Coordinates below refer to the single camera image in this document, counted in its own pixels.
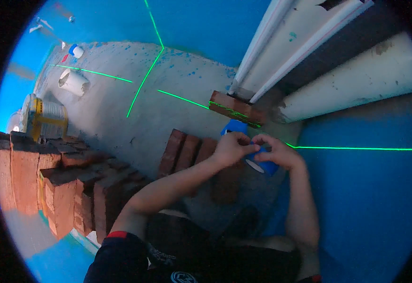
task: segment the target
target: shirt sleeve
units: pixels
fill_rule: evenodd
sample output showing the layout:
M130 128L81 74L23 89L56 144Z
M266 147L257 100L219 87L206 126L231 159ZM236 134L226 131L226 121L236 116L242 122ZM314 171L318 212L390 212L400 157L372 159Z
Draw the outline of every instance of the shirt sleeve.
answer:
M84 283L141 282L148 267L147 250L136 235L115 231L110 233L88 268Z

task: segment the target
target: person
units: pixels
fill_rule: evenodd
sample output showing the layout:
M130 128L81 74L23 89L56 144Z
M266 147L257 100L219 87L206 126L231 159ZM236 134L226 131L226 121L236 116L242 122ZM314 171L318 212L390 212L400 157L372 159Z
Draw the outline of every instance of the person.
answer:
M289 171L286 237L230 236L214 244L186 212L168 209L263 144L271 151L255 155L256 161L272 161ZM220 139L207 160L152 182L128 201L84 282L319 282L318 241L318 217L303 158L268 135L250 140L232 132Z

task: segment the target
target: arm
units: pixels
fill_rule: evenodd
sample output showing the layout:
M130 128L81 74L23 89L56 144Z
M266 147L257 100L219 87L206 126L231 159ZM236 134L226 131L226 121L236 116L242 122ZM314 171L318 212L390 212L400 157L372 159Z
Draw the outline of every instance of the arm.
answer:
M214 154L205 161L156 180L136 193L124 206L111 232L127 231L144 240L147 216L169 207L183 196L190 195L199 184L221 169L260 149L259 145L249 143L249 137L243 133L224 135Z
M288 145L265 134L259 134L254 143L268 143L272 151L255 156L257 161L272 161L289 171L290 198L286 216L286 235L293 241L306 244L313 250L319 241L319 221L311 193L307 166L303 158Z

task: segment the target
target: hand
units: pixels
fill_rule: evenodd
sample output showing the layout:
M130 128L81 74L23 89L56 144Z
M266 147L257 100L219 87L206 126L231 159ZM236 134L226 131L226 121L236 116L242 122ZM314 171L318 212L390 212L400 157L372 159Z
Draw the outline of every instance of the hand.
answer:
M222 167L229 167L247 154L260 150L258 144L250 144L250 138L241 132L225 134L217 144L211 158Z
M255 155L254 159L256 161L272 161L286 170L291 170L304 164L302 156L279 139L266 134L259 134L254 136L252 141L259 145L267 143L272 147L271 152L261 152Z

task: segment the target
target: white pipe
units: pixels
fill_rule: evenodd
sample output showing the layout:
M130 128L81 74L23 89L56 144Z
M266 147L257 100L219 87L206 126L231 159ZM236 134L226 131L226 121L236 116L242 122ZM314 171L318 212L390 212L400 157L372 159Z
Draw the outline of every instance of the white pipe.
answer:
M348 0L340 5L340 10L334 14L318 31L316 31L282 66L269 78L265 84L253 95L250 103L255 103L263 94L273 87L281 78L286 76L295 66L310 55L322 43L326 42L337 31L346 26L358 15L373 6L372 0L365 3Z
M252 67L256 58L258 58L261 50L263 50L267 41L278 27L280 21L283 19L293 2L294 0L272 0L270 2L260 25L256 29L255 35L245 52L244 58L234 77L231 89L228 91L229 94L233 94L244 80L245 76L247 76L249 69Z
M293 122L412 92L412 41L381 42L285 97L279 122Z

